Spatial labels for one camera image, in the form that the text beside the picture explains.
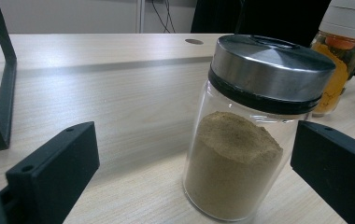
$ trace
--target beige powder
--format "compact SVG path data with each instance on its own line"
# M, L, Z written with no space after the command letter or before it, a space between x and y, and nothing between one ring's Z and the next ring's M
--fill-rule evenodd
M244 218L259 203L282 152L263 127L233 113L207 115L195 136L186 193L213 217Z

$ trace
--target table surface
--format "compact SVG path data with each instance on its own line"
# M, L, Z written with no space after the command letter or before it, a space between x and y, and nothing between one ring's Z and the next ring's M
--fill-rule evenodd
M182 175L219 36L11 35L18 70L0 189L54 135L94 121L101 165L65 223L215 223L188 202ZM4 62L0 50L0 80ZM333 114L312 121L355 138L355 78ZM345 221L287 163L253 223Z

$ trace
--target gray wall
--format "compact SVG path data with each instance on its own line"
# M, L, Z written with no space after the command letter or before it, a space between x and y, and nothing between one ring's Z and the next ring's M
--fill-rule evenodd
M177 33L189 33L197 0L169 0ZM140 22L140 3L145 14ZM155 6L166 22L164 0ZM130 34L163 33L148 0L0 0L11 34Z

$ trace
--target metal lid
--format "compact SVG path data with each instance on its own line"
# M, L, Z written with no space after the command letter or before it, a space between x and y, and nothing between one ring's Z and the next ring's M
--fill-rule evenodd
M314 107L334 69L331 59L310 48L265 36L225 35L210 72L245 94Z

